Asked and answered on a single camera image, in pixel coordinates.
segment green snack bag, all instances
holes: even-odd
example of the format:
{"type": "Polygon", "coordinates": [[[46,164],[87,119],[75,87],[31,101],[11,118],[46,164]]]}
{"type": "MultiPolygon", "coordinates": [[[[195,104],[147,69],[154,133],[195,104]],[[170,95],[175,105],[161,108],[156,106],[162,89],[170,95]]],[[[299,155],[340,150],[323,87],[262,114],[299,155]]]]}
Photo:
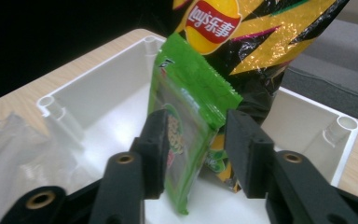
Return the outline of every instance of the green snack bag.
{"type": "Polygon", "coordinates": [[[171,35],[155,60],[149,113],[169,111],[170,152],[165,188],[175,209],[186,210],[187,195],[226,112],[241,97],[178,34],[171,35]]]}

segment chip bag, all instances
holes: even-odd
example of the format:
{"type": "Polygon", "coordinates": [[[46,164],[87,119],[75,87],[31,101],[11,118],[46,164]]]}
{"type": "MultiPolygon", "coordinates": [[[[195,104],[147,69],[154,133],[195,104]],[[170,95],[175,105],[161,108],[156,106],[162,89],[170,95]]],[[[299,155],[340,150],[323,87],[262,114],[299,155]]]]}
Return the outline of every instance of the chip bag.
{"type": "MultiPolygon", "coordinates": [[[[173,0],[172,26],[242,96],[237,109],[261,124],[288,64],[348,1],[173,0]]],[[[237,191],[229,161],[218,152],[224,136],[216,141],[207,164],[237,191]]]]}
{"type": "Polygon", "coordinates": [[[169,111],[170,151],[165,189],[174,207],[187,214],[187,196],[207,149],[241,97],[178,34],[155,60],[148,111],[169,111]]]}

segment clear plastic wrap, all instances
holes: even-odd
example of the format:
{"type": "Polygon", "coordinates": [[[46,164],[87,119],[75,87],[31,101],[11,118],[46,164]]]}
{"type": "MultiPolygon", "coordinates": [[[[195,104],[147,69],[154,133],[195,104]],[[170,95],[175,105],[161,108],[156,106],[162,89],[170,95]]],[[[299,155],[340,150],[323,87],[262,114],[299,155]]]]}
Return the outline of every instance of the clear plastic wrap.
{"type": "Polygon", "coordinates": [[[54,137],[15,114],[0,120],[0,218],[32,189],[60,186],[69,194],[94,180],[54,137]]]}

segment white tray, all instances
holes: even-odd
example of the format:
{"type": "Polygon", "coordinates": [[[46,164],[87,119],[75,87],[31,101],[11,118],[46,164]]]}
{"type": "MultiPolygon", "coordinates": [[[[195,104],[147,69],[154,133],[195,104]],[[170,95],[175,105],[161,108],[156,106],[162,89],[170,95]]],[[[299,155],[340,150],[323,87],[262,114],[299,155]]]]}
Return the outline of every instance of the white tray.
{"type": "MultiPolygon", "coordinates": [[[[50,133],[73,150],[95,178],[102,176],[110,156],[130,148],[144,126],[151,69],[163,41],[148,36],[37,102],[50,133]]],[[[303,153],[312,144],[318,148],[306,154],[315,163],[320,162],[318,155],[331,161],[320,171],[334,186],[358,134],[355,119],[284,88],[262,128],[277,150],[303,153]],[[315,140],[324,130],[343,134],[334,150],[315,140]]],[[[233,193],[207,171],[200,172],[193,186],[188,216],[173,212],[165,194],[146,201],[145,207],[146,223],[269,223],[265,200],[233,193]]]]}

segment screw hole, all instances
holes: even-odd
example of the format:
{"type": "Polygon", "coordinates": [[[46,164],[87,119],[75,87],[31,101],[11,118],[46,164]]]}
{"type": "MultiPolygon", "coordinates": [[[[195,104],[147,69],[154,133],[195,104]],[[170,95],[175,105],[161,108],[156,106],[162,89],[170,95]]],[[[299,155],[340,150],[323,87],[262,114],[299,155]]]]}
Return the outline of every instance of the screw hole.
{"type": "Polygon", "coordinates": [[[301,157],[299,157],[295,154],[286,153],[283,155],[283,157],[285,160],[290,161],[292,163],[301,163],[302,162],[301,157]]]}
{"type": "Polygon", "coordinates": [[[130,155],[124,155],[117,159],[117,162],[122,163],[122,164],[130,163],[132,161],[133,161],[133,156],[130,156],[130,155]]]}
{"type": "Polygon", "coordinates": [[[48,190],[44,192],[37,193],[32,196],[26,203],[26,207],[28,209],[39,209],[50,203],[52,203],[55,199],[55,194],[53,191],[48,190]]]}

